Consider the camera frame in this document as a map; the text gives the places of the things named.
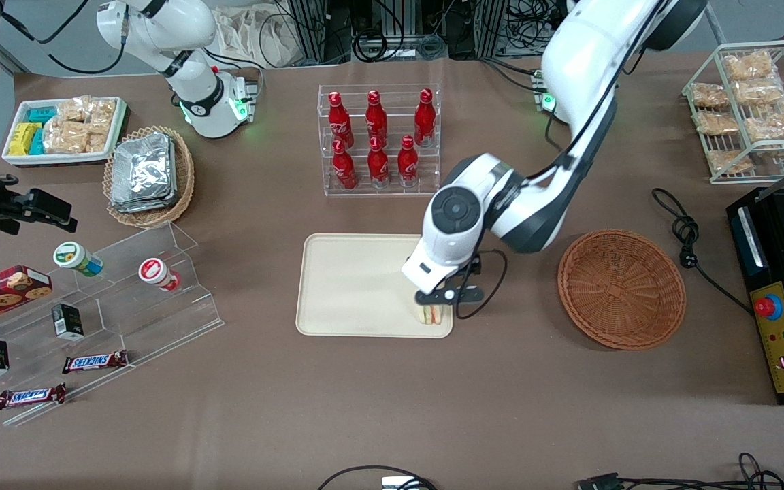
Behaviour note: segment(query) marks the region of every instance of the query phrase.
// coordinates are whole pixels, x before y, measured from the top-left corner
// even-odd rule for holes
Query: yellow control panel
[[[784,393],[784,289],[782,282],[749,294],[776,393]]]

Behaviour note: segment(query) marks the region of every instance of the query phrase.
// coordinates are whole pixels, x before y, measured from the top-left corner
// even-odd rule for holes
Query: robotic arm
[[[217,31],[202,0],[115,0],[99,6],[96,24],[112,47],[166,78],[202,136],[226,136],[248,118],[244,79],[212,71],[201,52]]]
[[[461,301],[460,288],[439,285],[472,267],[486,229],[519,253],[541,251],[555,239],[613,123],[623,64],[641,46],[663,50],[685,37],[705,6],[706,0],[582,0],[570,10],[546,47],[542,73],[556,97],[556,115],[570,123],[572,142],[534,176],[520,176],[489,153],[453,168],[402,267],[420,291],[417,303]]]

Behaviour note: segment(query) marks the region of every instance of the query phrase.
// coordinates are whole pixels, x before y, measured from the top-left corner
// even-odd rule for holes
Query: table surface
[[[670,217],[651,187],[700,224],[704,269],[745,292],[725,207],[749,186],[711,186],[679,91],[707,53],[647,55],[622,78],[619,113],[547,251],[511,255],[497,297],[445,339],[318,338],[295,328],[302,245],[311,233],[419,233],[429,198],[331,199],[316,136],[318,84],[442,84],[442,170],[492,152],[521,173],[556,152],[528,93],[477,62],[279,69],[255,123],[205,140],[169,105],[159,76],[16,77],[16,98],[124,97],[128,128],[167,125],[196,164],[178,225],[227,324],[18,428],[0,426],[0,488],[303,488],[347,466],[384,464],[448,489],[570,488],[604,472],[631,478],[736,478],[753,453],[784,475],[784,407],[775,406],[754,323],[683,271],[685,322],[644,353],[607,350],[570,322],[556,269],[582,233],[618,227],[675,257]],[[535,67],[538,60],[520,60]],[[555,125],[556,140],[569,134]],[[105,211],[102,167],[0,173],[74,205],[74,239],[102,248],[135,229]],[[53,268],[72,235],[25,225],[0,233],[0,270]],[[501,246],[487,236],[485,246]],[[491,282],[487,262],[486,282]],[[0,424],[3,415],[0,413]],[[380,474],[335,488],[379,488]]]

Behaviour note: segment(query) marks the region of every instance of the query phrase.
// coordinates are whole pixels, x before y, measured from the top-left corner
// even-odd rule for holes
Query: coca-cola bottle
[[[430,89],[423,88],[419,93],[419,108],[416,108],[416,131],[414,140],[418,146],[425,148],[435,143],[435,106],[431,102],[432,93]]]
[[[377,137],[380,140],[380,147],[386,148],[386,132],[389,130],[389,125],[386,122],[386,110],[380,104],[380,93],[376,90],[367,93],[365,120],[367,136]]]
[[[389,158],[383,152],[379,137],[368,140],[371,152],[367,154],[367,170],[371,173],[371,185],[377,189],[389,186]]]
[[[337,92],[329,93],[329,125],[336,140],[344,143],[346,148],[353,147],[353,127],[349,122],[349,112],[340,102],[340,94]]]
[[[417,163],[419,155],[413,148],[413,136],[408,134],[401,138],[401,151],[398,152],[398,176],[401,177],[401,185],[412,187],[417,185]]]
[[[332,149],[335,150],[335,156],[332,158],[332,167],[335,168],[335,176],[340,181],[340,185],[348,191],[355,189],[359,185],[359,179],[355,176],[353,158],[346,152],[344,142],[335,140],[332,143]]]

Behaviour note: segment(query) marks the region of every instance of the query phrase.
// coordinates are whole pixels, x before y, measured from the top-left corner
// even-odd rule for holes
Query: snickers bar
[[[109,367],[122,367],[129,363],[128,354],[125,350],[118,350],[110,354],[97,354],[95,356],[66,357],[63,374],[72,370],[90,370]]]
[[[63,403],[65,401],[65,383],[53,388],[28,391],[2,391],[0,395],[0,410],[44,402]]]

